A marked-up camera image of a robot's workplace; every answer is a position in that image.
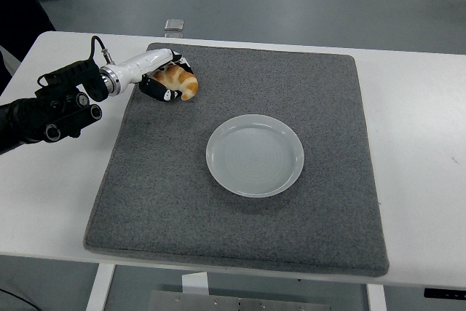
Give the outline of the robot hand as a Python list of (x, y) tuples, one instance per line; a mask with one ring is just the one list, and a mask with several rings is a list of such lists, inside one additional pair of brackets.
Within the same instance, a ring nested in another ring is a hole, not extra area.
[(124, 92), (130, 84), (158, 101), (180, 98), (187, 101), (199, 89), (199, 83), (185, 57), (171, 49), (149, 50), (119, 65), (109, 65), (114, 88), (112, 95)]

